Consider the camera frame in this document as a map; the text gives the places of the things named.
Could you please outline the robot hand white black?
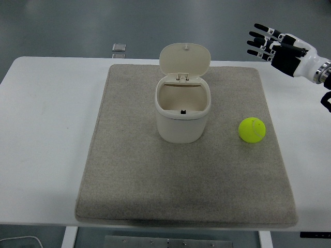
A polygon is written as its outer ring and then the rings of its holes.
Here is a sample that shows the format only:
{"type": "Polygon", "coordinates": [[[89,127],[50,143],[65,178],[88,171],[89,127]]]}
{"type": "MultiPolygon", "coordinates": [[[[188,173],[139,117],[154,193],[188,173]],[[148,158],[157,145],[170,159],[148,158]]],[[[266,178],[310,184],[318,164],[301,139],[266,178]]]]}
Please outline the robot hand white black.
{"type": "Polygon", "coordinates": [[[250,31],[253,38],[247,44],[254,49],[247,53],[271,64],[272,67],[291,77],[304,77],[321,84],[322,73],[330,68],[330,60],[318,55],[312,45],[292,34],[256,23],[259,32],[250,31]]]}

